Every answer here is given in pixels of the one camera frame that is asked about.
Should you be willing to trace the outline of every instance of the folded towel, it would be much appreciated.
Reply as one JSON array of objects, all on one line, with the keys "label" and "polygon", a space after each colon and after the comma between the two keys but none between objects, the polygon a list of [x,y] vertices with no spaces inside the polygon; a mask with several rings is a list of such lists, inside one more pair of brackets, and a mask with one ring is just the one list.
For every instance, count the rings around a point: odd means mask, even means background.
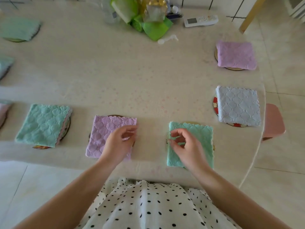
[{"label": "folded towel", "polygon": [[255,70],[257,63],[250,42],[223,42],[216,45],[218,66]]},{"label": "folded towel", "polygon": [[0,54],[0,80],[5,76],[13,63],[13,58]]},{"label": "folded towel", "polygon": [[71,112],[69,106],[33,104],[15,141],[55,147]]},{"label": "folded towel", "polygon": [[[104,150],[106,140],[111,132],[124,125],[136,124],[136,118],[117,116],[104,117],[96,115],[93,121],[89,144],[86,149],[86,156],[90,158],[99,158]],[[130,153],[127,154],[127,159],[130,159]]]},{"label": "folded towel", "polygon": [[9,110],[12,103],[7,100],[0,100],[0,128],[4,125],[6,120],[7,111]]},{"label": "folded towel", "polygon": [[[177,123],[170,122],[170,131],[176,128],[186,128],[189,130],[201,143],[204,153],[206,155],[208,164],[211,168],[214,168],[214,155],[213,155],[213,127],[211,126],[203,126],[203,125],[195,125],[188,123]],[[184,167],[184,164],[181,162],[178,155],[175,151],[168,145],[167,150],[167,165],[168,166],[181,166]]]},{"label": "folded towel", "polygon": [[30,41],[38,32],[40,25],[39,20],[7,17],[1,22],[0,36],[6,39]]},{"label": "folded towel", "polygon": [[256,91],[218,86],[216,95],[220,122],[248,126],[261,124],[260,104]]}]

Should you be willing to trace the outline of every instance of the left hand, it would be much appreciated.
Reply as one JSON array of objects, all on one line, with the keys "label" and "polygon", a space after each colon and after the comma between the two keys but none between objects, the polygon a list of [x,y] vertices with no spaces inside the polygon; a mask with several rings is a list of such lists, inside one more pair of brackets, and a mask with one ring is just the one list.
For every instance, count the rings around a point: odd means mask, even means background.
[{"label": "left hand", "polygon": [[114,130],[106,140],[106,144],[99,161],[106,161],[115,168],[126,157],[136,139],[136,125],[125,125]]}]

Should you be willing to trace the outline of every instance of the hand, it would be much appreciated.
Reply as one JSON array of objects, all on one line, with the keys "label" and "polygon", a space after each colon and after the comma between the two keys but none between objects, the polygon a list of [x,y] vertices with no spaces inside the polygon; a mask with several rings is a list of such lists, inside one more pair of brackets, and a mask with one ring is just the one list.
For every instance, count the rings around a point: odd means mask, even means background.
[{"label": "hand", "polygon": [[170,146],[189,171],[195,174],[202,168],[211,169],[201,143],[187,129],[174,129],[170,132],[170,135],[171,137],[177,137],[175,140],[170,139]]},{"label": "hand", "polygon": [[136,125],[126,125],[114,130],[107,138],[102,155],[98,160],[106,161],[114,169],[131,151],[136,139],[137,128]]}]

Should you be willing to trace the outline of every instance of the chair seat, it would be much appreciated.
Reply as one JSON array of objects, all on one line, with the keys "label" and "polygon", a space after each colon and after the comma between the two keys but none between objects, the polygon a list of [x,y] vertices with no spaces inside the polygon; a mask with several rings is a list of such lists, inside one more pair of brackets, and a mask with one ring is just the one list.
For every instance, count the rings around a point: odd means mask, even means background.
[{"label": "chair seat", "polygon": [[272,138],[285,133],[285,125],[280,110],[274,104],[266,104],[265,130],[263,138]]}]

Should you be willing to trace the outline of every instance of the teal towel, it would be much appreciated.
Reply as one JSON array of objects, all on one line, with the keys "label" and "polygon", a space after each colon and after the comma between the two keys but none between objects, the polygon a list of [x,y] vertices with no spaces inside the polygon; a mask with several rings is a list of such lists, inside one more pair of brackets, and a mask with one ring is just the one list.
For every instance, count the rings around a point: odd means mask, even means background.
[{"label": "teal towel", "polygon": [[66,116],[70,113],[69,106],[33,104],[15,141],[55,147]]},{"label": "teal towel", "polygon": [[6,74],[7,69],[14,63],[14,59],[0,54],[0,79]]},{"label": "teal towel", "polygon": [[39,20],[7,17],[1,22],[0,36],[2,38],[30,41],[37,33],[40,25]]},{"label": "teal towel", "polygon": [[[177,123],[177,122],[170,122],[170,131],[176,128],[186,128],[189,130],[201,143],[203,150],[206,154],[206,158],[208,164],[211,168],[214,168],[214,155],[213,155],[213,127],[211,126],[203,126],[203,125],[195,125],[195,124],[188,124],[188,123]],[[168,145],[167,150],[167,165],[168,166],[181,166],[184,167],[184,164],[181,162],[178,155],[173,151],[170,144]]]}]

